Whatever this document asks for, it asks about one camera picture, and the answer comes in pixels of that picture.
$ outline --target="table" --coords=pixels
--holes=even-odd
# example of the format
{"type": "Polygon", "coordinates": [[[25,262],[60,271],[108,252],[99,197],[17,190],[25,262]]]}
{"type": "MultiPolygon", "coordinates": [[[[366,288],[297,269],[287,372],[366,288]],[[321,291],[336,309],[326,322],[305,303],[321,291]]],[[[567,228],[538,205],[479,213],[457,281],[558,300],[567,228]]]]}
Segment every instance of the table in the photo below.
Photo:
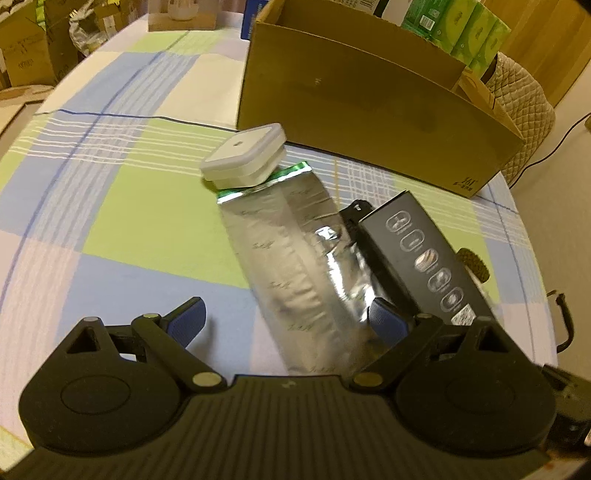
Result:
{"type": "MultiPolygon", "coordinates": [[[[285,372],[199,171],[234,129],[240,20],[147,33],[139,19],[58,85],[0,161],[0,426],[17,437],[20,392],[83,316],[128,323],[197,295],[208,326],[190,351],[227,377],[285,372]]],[[[467,200],[335,155],[289,147],[288,160],[306,160],[341,207],[411,190],[454,248],[489,267],[484,288],[512,338],[556,364],[540,272],[500,174],[467,200]]]]}

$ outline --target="wooden door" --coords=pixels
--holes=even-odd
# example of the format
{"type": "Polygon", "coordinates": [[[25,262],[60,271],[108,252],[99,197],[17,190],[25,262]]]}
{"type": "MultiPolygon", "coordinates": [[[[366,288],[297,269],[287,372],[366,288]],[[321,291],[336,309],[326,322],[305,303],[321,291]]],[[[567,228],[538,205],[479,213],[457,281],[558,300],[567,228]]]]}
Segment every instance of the wooden door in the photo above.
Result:
{"type": "Polygon", "coordinates": [[[575,0],[482,0],[512,29],[501,51],[556,105],[591,59],[591,15],[575,0]]]}

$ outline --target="ribbed black surface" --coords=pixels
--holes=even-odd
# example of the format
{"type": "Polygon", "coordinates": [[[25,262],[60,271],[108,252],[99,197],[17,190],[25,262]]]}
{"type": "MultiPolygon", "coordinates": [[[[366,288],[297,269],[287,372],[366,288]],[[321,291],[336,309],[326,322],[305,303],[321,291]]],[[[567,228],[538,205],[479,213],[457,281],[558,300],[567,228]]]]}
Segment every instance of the ribbed black surface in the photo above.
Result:
{"type": "Polygon", "coordinates": [[[531,452],[461,458],[413,437],[377,396],[336,377],[238,377],[189,402],[164,435],[105,458],[37,449],[8,480],[518,480],[547,461],[531,452]]]}

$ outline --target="quilted chair cover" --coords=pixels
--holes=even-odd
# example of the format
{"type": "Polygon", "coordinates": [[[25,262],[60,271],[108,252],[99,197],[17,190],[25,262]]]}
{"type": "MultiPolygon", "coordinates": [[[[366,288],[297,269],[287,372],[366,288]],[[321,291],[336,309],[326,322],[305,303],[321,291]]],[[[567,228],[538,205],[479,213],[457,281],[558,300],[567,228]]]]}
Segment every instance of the quilted chair cover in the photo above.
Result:
{"type": "Polygon", "coordinates": [[[550,133],[556,115],[541,85],[521,65],[501,52],[486,86],[501,102],[525,140],[521,150],[502,170],[505,180],[510,183],[550,133]]]}

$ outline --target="black box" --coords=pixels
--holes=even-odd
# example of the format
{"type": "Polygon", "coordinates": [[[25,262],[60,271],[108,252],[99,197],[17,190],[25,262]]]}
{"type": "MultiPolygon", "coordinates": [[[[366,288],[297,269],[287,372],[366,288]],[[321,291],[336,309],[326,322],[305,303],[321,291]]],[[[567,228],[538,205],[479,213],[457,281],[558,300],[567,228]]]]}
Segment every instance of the black box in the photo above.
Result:
{"type": "Polygon", "coordinates": [[[437,225],[410,192],[402,192],[359,221],[364,237],[419,311],[470,325],[493,317],[478,287],[437,225]]]}

